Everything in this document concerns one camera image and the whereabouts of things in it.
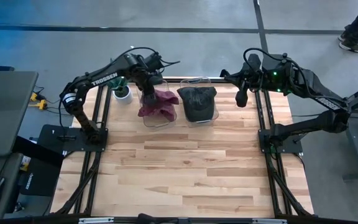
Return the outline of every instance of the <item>black mounting plate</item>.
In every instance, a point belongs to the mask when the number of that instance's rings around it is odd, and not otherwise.
[[[101,142],[99,144],[85,144],[81,128],[68,128],[64,127],[66,131],[66,137],[74,137],[71,140],[66,140],[64,144],[59,140],[59,137],[63,136],[63,128],[61,126],[46,124],[42,127],[40,133],[40,139],[42,139],[43,147],[51,149],[53,151],[83,151],[83,152],[103,152],[106,148],[108,129],[100,129]]]
[[[284,140],[282,146],[277,147],[277,151],[270,149],[271,145],[269,143],[270,130],[263,129],[258,131],[260,151],[263,153],[302,153],[301,142],[298,141],[299,136],[290,136]]]

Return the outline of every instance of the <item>wooden tabletop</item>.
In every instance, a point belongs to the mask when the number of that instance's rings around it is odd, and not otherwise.
[[[247,106],[238,108],[236,87],[214,86],[219,118],[212,126],[198,128],[188,127],[181,103],[175,106],[174,126],[157,131],[145,127],[137,116],[134,86],[131,104],[121,106],[111,98],[108,146],[100,163],[92,216],[273,217],[254,94],[248,92]],[[178,87],[170,83],[176,96]],[[96,92],[96,88],[89,91],[84,105],[89,118]],[[271,93],[270,99],[276,123],[292,123],[287,98]],[[80,127],[76,120],[73,125]],[[75,152],[63,161],[51,211],[62,207],[76,189],[83,158],[84,152]],[[288,187],[313,213],[301,162],[292,154],[283,154],[282,159]],[[281,191],[278,197],[284,210]]]

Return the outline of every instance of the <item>maroon cloth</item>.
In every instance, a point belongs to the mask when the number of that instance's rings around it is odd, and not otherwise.
[[[173,107],[173,104],[179,105],[179,99],[171,91],[155,90],[154,94],[157,99],[157,102],[153,105],[143,105],[141,109],[139,109],[137,115],[140,117],[144,117],[161,114],[169,121],[174,121],[175,109]]]

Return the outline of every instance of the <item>concrete floor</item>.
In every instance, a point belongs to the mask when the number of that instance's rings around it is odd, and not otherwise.
[[[265,29],[342,30],[358,14],[356,0],[263,0]],[[0,24],[43,26],[258,29],[253,0],[0,0]],[[57,100],[67,82],[96,70],[130,46],[148,46],[168,61],[181,60],[164,75],[219,76],[237,72],[242,52],[260,47],[259,34],[204,32],[40,32],[0,30],[0,65],[40,73],[37,85]],[[266,35],[270,53],[283,52],[311,69],[341,96],[358,90],[358,54],[345,52],[335,35]],[[312,100],[289,96],[293,114],[324,110]],[[301,121],[307,118],[294,118]],[[72,118],[65,117],[64,125]],[[58,115],[28,109],[19,134],[36,137]],[[321,217],[358,220],[358,181],[342,175],[357,171],[354,151],[344,134],[311,133],[302,140],[306,177],[315,213]],[[34,198],[24,201],[38,201]],[[40,215],[40,198],[21,215]]]

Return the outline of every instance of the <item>clear plastic bin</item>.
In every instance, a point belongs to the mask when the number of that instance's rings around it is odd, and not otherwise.
[[[167,81],[163,80],[162,84],[154,85],[154,89],[160,90],[160,91],[168,91],[169,85],[168,85]],[[141,99],[142,99],[143,93],[138,88],[136,88],[136,90],[137,90],[137,95],[139,97],[140,107],[142,107],[143,103],[142,103]],[[177,119],[177,113],[175,111],[173,121],[169,121],[166,117],[164,117],[161,114],[155,114],[155,115],[150,115],[150,116],[144,116],[143,123],[146,127],[149,127],[149,128],[162,128],[162,127],[169,128],[170,126],[175,125],[176,119]]]
[[[184,87],[212,87],[212,83],[208,77],[190,78],[190,79],[182,80],[180,82],[180,88],[184,88]],[[196,121],[196,122],[191,122],[188,120],[188,118],[186,118],[186,120],[188,122],[189,127],[193,128],[193,127],[212,125],[214,120],[218,117],[219,117],[219,112],[216,109],[216,104],[215,104],[214,105],[214,114],[211,119],[206,120],[206,121]]]

